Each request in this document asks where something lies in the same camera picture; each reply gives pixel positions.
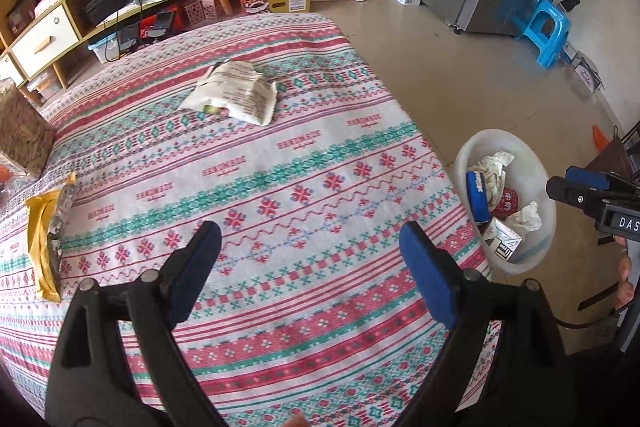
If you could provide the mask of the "person's right hand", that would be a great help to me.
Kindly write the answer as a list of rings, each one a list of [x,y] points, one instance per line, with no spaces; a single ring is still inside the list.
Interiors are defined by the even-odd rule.
[[[628,255],[626,239],[620,236],[615,236],[614,239],[618,245],[623,247],[624,252],[623,257],[620,258],[620,262],[618,262],[617,267],[618,284],[615,299],[615,309],[618,310],[620,308],[623,308],[623,306],[628,305],[628,303],[630,303],[631,300],[634,299],[634,285],[629,282],[632,263]]]

